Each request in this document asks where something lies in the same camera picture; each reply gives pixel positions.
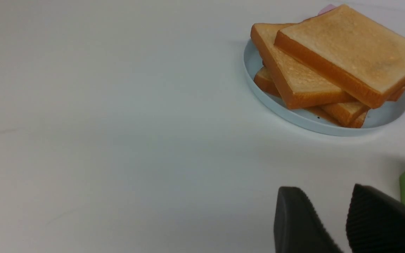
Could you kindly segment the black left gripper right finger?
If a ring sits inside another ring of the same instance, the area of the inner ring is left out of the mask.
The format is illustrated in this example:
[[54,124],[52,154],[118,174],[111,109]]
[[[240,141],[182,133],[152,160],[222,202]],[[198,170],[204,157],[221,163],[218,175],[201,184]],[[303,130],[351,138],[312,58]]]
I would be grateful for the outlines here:
[[354,253],[405,253],[405,205],[372,186],[357,183],[346,233]]

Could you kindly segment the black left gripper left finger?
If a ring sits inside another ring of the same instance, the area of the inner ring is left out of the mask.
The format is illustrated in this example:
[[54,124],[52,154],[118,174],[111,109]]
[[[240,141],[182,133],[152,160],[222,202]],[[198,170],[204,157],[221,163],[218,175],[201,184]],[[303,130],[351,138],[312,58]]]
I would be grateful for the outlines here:
[[278,190],[274,242],[277,253],[342,253],[305,192],[294,186]]

